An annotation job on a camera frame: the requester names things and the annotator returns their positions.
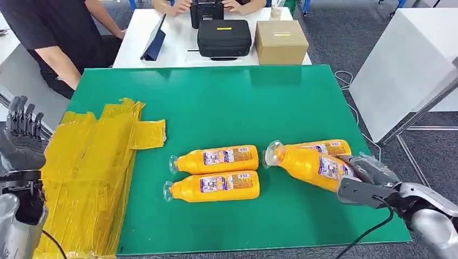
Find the black case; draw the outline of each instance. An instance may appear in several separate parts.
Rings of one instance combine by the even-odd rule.
[[[243,57],[251,47],[246,20],[210,20],[200,23],[197,34],[199,52],[204,57]]]
[[[221,0],[192,0],[191,25],[198,29],[202,20],[224,20],[224,5]]]

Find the bottle label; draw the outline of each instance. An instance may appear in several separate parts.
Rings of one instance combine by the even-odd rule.
[[[204,165],[216,165],[219,163],[232,163],[253,159],[253,155],[247,147],[212,150],[204,152]]]
[[[217,192],[253,187],[253,176],[250,173],[237,173],[228,176],[207,176],[200,178],[200,192]]]
[[[341,142],[326,142],[316,145],[305,145],[303,148],[316,149],[318,152],[328,155],[342,155],[345,154],[345,147]]]
[[[329,158],[320,158],[318,174],[331,179],[337,179],[337,174],[339,173],[342,175],[354,176],[352,169],[347,165],[340,165]]]

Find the bottle cap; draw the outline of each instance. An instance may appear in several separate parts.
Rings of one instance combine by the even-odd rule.
[[[170,189],[173,186],[173,182],[171,181],[166,181],[163,188],[162,192],[164,194],[164,200],[165,201],[171,201],[173,199],[173,193],[170,191]]]
[[[177,167],[177,164],[176,162],[178,161],[178,157],[173,155],[173,156],[170,156],[170,159],[169,159],[169,169],[170,169],[170,173],[172,174],[176,174],[178,171],[178,167]]]
[[[262,165],[264,168],[269,168],[281,164],[285,158],[286,148],[279,140],[274,140],[262,154],[264,157]]]

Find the black cable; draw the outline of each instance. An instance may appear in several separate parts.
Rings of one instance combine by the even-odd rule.
[[[380,222],[379,224],[369,228],[364,233],[362,233],[362,235],[360,235],[357,239],[355,239],[355,241],[353,241],[353,243],[349,244],[342,252],[340,252],[340,254],[335,259],[341,258],[342,255],[344,255],[346,252],[348,252],[350,250],[350,248],[354,247],[359,241],[361,241],[361,239],[363,239],[365,236],[369,235],[372,231],[382,227],[383,225],[385,225],[386,223],[390,222],[393,219],[394,212],[393,212],[393,209],[391,208],[391,206],[388,205],[388,203],[383,198],[380,198],[380,197],[375,196],[375,195],[373,195],[372,198],[383,202],[387,206],[387,208],[389,210],[389,216],[384,221]]]
[[[65,252],[64,252],[64,249],[62,249],[62,247],[60,246],[59,242],[57,242],[57,240],[54,239],[54,237],[52,237],[48,232],[46,232],[44,229],[43,229],[43,234],[45,236],[47,236],[56,246],[57,248],[59,248],[59,251],[60,253],[62,254],[62,257],[64,259],[67,259],[67,256],[65,255]]]

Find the cable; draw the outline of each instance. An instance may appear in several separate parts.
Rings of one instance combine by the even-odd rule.
[[[437,0],[437,2],[433,5],[433,8],[435,8],[441,0]]]
[[[339,76],[337,75],[338,73],[344,73],[344,74],[349,75],[349,76],[350,76],[350,81],[345,81],[344,79],[342,79],[341,77],[339,77]],[[342,92],[343,92],[343,91],[348,91],[348,92],[349,92],[349,91],[350,91],[350,86],[351,86],[351,84],[353,83],[353,75],[352,75],[350,72],[348,72],[348,71],[339,70],[339,71],[336,71],[336,73],[334,73],[334,76],[335,76],[336,79],[338,79],[338,80],[340,80],[341,82],[343,82],[344,84],[346,84],[346,85],[344,85],[344,86],[339,86],[339,87],[340,87],[340,90],[341,90]],[[359,115],[358,115],[358,111],[357,111],[355,108],[353,108],[350,104],[347,103],[347,105],[348,105],[348,107],[350,107],[350,109],[352,109],[353,112],[355,113],[356,124],[359,126]],[[368,136],[364,135],[363,133],[361,133],[361,135],[362,135],[363,137],[365,137],[370,143],[372,143],[372,145],[374,145],[375,147],[378,148],[378,150],[379,150],[379,161],[381,162],[381,161],[382,161],[382,148],[381,148],[379,145],[377,145],[375,142],[373,142],[372,139],[370,139]]]
[[[362,233],[357,239],[355,239],[355,241],[353,241],[353,243],[349,244],[342,252],[340,252],[340,254],[335,259],[341,258],[346,252],[350,250],[350,248],[354,247],[359,241],[361,241],[361,239],[363,239],[365,236],[369,235],[372,231],[382,227],[383,225],[385,225],[386,223],[390,222],[393,219],[394,212],[393,212],[392,207],[381,197],[373,195],[372,198],[381,201],[383,204],[387,206],[389,210],[389,216],[384,221],[380,222],[379,224],[369,228],[364,233]]]
[[[54,237],[52,237],[48,232],[46,232],[44,229],[43,229],[43,234],[45,236],[47,236],[56,246],[57,248],[59,249],[60,253],[62,254],[62,257],[64,259],[67,259],[67,256],[65,255],[65,252],[64,252],[64,249],[62,249],[62,247],[60,246],[59,242],[57,242],[57,240],[54,239]]]

